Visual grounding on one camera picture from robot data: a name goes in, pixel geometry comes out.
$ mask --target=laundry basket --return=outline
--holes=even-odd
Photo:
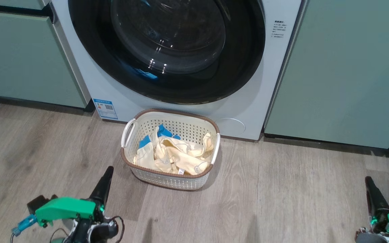
[[[203,145],[203,137],[209,132],[215,144],[211,163],[199,175],[179,175],[147,169],[133,164],[139,142],[152,134],[156,126],[163,124],[172,134],[177,134],[181,140]],[[199,115],[162,110],[149,109],[136,115],[124,128],[121,138],[121,156],[130,166],[133,174],[142,181],[172,189],[196,190],[205,185],[208,175],[213,168],[220,145],[218,126],[210,119]]]

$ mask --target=white handle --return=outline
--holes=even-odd
[[[212,165],[214,164],[214,162],[216,162],[217,154],[219,153],[219,146],[220,146],[220,133],[217,134],[216,150],[214,151],[213,159],[211,160]]]
[[[123,148],[127,147],[127,143],[130,141],[131,134],[133,133],[134,127],[136,126],[136,123],[134,123],[135,121],[136,121],[136,119],[133,118],[127,123],[127,125],[125,125],[124,131],[122,132],[122,137],[121,137],[121,147],[123,147]]]

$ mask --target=washing machine door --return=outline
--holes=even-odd
[[[93,60],[133,91],[202,104],[243,87],[261,61],[258,0],[68,0]]]

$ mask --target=clothes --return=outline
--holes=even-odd
[[[204,172],[210,164],[207,158],[211,156],[214,149],[211,134],[205,134],[203,145],[185,142],[177,138],[180,137],[177,135],[172,137],[172,133],[163,125],[157,126],[151,137],[145,137],[139,143],[140,147],[141,143],[147,142],[146,145],[138,149],[135,163],[145,168],[173,174],[178,174],[180,169],[185,170],[190,175]]]

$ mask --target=wooden floor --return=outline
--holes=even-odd
[[[31,199],[88,197],[110,165],[107,214],[124,218],[123,242],[346,243],[368,225],[365,176],[389,202],[388,158],[263,140],[224,139],[199,191],[151,186],[121,159],[123,129],[97,114],[0,103],[0,242]],[[45,243],[54,229],[36,225],[14,242]]]

